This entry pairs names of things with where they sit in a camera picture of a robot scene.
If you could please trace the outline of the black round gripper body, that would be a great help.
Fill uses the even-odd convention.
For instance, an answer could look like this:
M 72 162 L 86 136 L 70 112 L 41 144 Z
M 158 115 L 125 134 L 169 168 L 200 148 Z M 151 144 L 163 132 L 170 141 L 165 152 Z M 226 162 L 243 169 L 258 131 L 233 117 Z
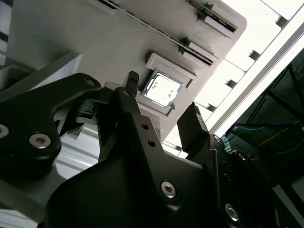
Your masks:
M 223 226 L 207 166 L 168 155 L 136 104 L 111 104 L 99 121 L 107 157 L 55 191 L 47 204 L 45 227 Z

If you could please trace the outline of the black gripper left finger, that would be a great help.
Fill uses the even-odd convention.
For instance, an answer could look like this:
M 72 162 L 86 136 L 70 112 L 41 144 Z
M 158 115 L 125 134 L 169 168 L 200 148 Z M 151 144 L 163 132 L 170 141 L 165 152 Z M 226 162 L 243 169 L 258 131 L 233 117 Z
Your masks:
M 126 108 L 126 103 L 131 102 L 141 114 L 136 102 L 138 79 L 138 74 L 131 71 L 124 87 L 111 90 L 77 73 L 2 101 L 0 123 L 5 130 L 0 140 L 1 173 L 27 178 L 45 176 L 60 152 L 60 137 L 88 120 L 99 128 L 100 151 L 106 158 L 101 112 L 111 104 Z

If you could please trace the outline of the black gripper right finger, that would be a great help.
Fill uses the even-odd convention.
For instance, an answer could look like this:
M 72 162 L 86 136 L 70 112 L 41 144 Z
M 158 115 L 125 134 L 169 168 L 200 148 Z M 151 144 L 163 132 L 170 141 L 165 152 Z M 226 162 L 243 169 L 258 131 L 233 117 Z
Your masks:
M 278 228 L 278 209 L 242 152 L 225 151 L 191 103 L 177 121 L 187 159 L 203 168 L 203 209 L 210 228 Z

